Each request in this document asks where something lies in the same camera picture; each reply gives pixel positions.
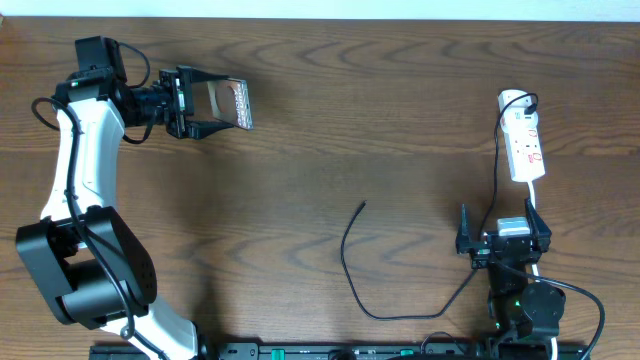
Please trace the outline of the Galaxy S25 Ultra smartphone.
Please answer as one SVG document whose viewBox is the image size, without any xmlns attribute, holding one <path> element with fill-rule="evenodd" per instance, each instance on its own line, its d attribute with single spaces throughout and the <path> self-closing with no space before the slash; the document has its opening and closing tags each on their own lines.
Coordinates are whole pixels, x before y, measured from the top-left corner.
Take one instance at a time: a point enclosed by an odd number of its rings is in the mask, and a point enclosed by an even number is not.
<svg viewBox="0 0 640 360">
<path fill-rule="evenodd" d="M 245 80 L 227 78 L 207 82 L 212 115 L 244 130 L 252 130 L 253 119 Z"/>
</svg>

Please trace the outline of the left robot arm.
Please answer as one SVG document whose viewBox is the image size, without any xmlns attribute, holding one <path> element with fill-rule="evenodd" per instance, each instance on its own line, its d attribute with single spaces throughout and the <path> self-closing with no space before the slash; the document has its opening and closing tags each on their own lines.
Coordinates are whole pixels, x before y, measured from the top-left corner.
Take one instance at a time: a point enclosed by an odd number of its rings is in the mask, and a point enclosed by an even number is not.
<svg viewBox="0 0 640 360">
<path fill-rule="evenodd" d="M 116 170 L 126 129 L 164 126 L 178 139 L 253 126 L 244 80 L 189 66 L 130 84 L 123 45 L 95 36 L 75 43 L 78 70 L 47 103 L 60 135 L 55 179 L 37 223 L 16 248 L 62 324 L 115 334 L 151 359 L 215 359 L 198 327 L 157 292 L 149 253 L 118 214 Z"/>
</svg>

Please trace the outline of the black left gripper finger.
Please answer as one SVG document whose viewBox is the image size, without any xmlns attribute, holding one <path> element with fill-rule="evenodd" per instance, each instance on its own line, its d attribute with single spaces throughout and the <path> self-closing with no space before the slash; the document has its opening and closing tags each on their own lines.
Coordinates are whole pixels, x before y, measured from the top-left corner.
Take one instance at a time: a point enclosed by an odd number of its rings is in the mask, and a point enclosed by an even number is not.
<svg viewBox="0 0 640 360">
<path fill-rule="evenodd" d="M 228 80 L 229 75 L 224 74 L 212 74 L 193 67 L 187 67 L 186 72 L 189 74 L 189 79 L 192 84 L 206 83 L 210 81 L 222 81 Z"/>
<path fill-rule="evenodd" d="M 186 137 L 193 140 L 203 140 L 216 132 L 231 128 L 233 128 L 232 124 L 223 121 L 189 121 L 186 124 Z"/>
</svg>

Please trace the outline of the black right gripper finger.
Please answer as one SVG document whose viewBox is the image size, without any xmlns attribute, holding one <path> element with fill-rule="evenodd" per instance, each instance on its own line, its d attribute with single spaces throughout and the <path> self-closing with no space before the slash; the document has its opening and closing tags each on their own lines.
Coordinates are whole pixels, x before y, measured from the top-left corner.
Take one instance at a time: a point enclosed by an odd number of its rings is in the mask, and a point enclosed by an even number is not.
<svg viewBox="0 0 640 360">
<path fill-rule="evenodd" d="M 458 243 L 468 243 L 470 241 L 468 215 L 466 211 L 466 205 L 461 205 L 461 221 L 457 232 Z"/>
<path fill-rule="evenodd" d="M 548 250 L 551 244 L 550 228 L 537 213 L 530 198 L 526 198 L 524 204 L 534 248 L 537 250 Z"/>
</svg>

